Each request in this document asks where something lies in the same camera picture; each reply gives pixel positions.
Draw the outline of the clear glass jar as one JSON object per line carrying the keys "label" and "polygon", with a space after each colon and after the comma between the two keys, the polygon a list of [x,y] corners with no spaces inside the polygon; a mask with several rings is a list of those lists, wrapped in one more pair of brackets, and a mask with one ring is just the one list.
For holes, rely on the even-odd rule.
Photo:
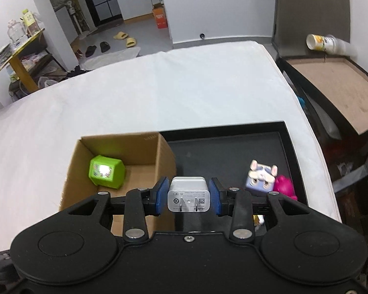
{"label": "clear glass jar", "polygon": [[15,48],[23,45],[28,40],[28,36],[24,30],[23,24],[14,19],[8,22],[7,34]]}

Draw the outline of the lavender rabbit cube toy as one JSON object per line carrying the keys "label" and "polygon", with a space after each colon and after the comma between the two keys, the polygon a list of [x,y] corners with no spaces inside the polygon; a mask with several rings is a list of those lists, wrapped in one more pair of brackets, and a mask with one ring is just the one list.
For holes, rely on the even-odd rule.
{"label": "lavender rabbit cube toy", "polygon": [[247,174],[246,189],[256,193],[269,193],[274,190],[278,167],[260,164],[253,159]]}

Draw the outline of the black slipper right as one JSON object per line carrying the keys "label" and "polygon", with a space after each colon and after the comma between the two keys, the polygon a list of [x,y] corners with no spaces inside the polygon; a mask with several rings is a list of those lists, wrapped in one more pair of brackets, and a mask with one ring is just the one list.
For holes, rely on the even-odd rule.
{"label": "black slipper right", "polygon": [[100,43],[100,49],[101,49],[102,53],[105,53],[105,52],[109,51],[109,49],[111,49],[111,47],[110,47],[108,42],[103,41],[103,42]]}

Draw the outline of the black shallow tray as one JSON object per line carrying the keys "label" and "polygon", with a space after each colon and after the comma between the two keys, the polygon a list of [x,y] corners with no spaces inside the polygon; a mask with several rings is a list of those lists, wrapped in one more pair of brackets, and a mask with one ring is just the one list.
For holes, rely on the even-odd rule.
{"label": "black shallow tray", "polygon": [[298,201],[308,204],[298,159],[285,122],[251,123],[162,131],[175,156],[177,175],[216,177],[227,188],[243,188],[250,162],[278,167]]}

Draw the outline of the white USB wall charger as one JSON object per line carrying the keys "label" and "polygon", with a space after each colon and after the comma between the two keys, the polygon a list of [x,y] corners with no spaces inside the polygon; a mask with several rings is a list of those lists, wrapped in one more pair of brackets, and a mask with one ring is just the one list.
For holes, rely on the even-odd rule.
{"label": "white USB wall charger", "polygon": [[174,177],[167,193],[167,207],[171,212],[207,212],[210,192],[203,177]]}

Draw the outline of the brown cardboard box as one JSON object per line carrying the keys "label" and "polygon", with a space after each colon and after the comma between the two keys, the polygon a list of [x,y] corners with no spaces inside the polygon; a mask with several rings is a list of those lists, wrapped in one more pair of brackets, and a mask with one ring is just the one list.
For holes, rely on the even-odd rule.
{"label": "brown cardboard box", "polygon": [[[119,189],[97,186],[89,179],[90,161],[98,155],[123,161],[125,179]],[[158,132],[81,137],[67,170],[60,210],[100,191],[108,191],[112,196],[125,196],[129,190],[152,188],[160,178],[172,179],[175,176],[175,156]]]}

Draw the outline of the white tablecloth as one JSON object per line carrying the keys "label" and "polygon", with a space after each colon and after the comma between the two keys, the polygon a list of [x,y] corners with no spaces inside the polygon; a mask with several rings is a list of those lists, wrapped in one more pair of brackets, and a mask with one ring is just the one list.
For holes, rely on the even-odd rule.
{"label": "white tablecloth", "polygon": [[58,211],[82,136],[275,121],[288,128],[309,205],[339,220],[312,127],[258,43],[158,52],[39,90],[0,110],[0,251]]}

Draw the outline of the dark grey chair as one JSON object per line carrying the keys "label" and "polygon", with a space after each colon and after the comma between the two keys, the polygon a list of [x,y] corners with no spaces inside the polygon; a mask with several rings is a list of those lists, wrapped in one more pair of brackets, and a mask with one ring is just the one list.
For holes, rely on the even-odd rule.
{"label": "dark grey chair", "polygon": [[350,20],[350,0],[276,0],[273,42],[338,127],[361,135],[368,131],[368,73],[354,56],[306,45],[309,34],[332,35],[351,44]]}

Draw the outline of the yellow slipper right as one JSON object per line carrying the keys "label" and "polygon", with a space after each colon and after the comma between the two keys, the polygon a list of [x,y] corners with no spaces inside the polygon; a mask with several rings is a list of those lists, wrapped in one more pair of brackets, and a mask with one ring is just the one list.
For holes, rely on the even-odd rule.
{"label": "yellow slipper right", "polygon": [[137,41],[135,38],[132,38],[132,37],[128,37],[126,38],[126,47],[129,49],[129,48],[132,48],[132,47],[135,47],[137,45]]}

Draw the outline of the magenta dinosaur figurine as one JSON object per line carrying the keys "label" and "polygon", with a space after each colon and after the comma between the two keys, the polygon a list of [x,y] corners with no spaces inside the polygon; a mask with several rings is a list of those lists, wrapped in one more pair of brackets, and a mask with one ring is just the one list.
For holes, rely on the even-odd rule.
{"label": "magenta dinosaur figurine", "polygon": [[283,175],[276,177],[273,190],[293,200],[298,200],[292,181]]}

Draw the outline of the black slipper left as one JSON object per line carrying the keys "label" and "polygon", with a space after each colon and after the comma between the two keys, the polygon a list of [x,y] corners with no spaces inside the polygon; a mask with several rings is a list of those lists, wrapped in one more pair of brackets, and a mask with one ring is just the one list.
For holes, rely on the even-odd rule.
{"label": "black slipper left", "polygon": [[86,58],[91,57],[95,53],[96,49],[97,49],[96,45],[88,46],[85,52],[85,57]]}

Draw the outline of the yellow slipper left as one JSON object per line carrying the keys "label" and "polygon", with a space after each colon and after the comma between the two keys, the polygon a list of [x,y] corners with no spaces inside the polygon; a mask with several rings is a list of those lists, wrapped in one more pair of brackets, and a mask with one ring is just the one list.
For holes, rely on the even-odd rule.
{"label": "yellow slipper left", "polygon": [[123,31],[119,31],[116,35],[114,35],[114,39],[115,40],[124,40],[126,38],[128,38],[128,34],[123,32]]}

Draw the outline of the yellow green bottle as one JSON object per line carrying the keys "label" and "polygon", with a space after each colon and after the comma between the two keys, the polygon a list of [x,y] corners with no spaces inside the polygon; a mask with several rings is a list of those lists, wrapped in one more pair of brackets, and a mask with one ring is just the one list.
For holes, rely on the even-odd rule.
{"label": "yellow green bottle", "polygon": [[36,34],[40,28],[37,24],[37,21],[33,15],[33,13],[31,11],[29,11],[28,9],[24,9],[22,11],[23,14],[23,22],[26,26],[26,29],[28,30],[30,36]]}

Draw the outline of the orange cardboard box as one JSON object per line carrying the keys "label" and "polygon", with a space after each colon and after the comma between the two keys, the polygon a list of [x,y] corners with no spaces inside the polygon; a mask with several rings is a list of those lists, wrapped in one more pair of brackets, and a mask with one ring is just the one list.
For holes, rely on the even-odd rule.
{"label": "orange cardboard box", "polygon": [[158,29],[167,29],[168,22],[165,13],[165,8],[163,6],[153,8],[153,17],[155,19]]}

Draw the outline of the yellow legged side table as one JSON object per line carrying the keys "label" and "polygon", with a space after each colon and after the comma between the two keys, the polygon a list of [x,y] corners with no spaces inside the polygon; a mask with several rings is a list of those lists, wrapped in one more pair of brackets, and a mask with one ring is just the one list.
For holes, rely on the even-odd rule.
{"label": "yellow legged side table", "polygon": [[40,40],[43,37],[45,29],[39,30],[37,33],[28,38],[18,49],[16,49],[11,56],[6,59],[5,62],[0,66],[0,72],[7,66],[10,65],[12,70],[16,73],[19,81],[26,87],[29,93],[33,93],[39,90],[37,83],[33,80],[30,72],[24,67],[20,53],[23,52],[26,47],[29,47],[35,40]]}

